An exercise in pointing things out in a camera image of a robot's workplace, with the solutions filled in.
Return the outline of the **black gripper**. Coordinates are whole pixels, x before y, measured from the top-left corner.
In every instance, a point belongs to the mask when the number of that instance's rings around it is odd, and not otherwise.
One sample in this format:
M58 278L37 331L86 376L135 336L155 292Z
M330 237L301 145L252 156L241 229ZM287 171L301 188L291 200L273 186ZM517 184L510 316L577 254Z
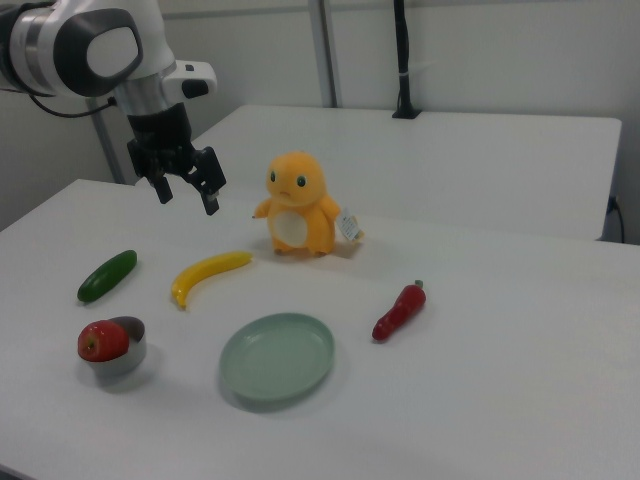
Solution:
M201 196L208 216L219 210L218 195L226 177L212 147L197 150L183 103L147 115L128 115L134 138L127 148L134 171L156 191L161 203L173 198L166 174L178 175Z

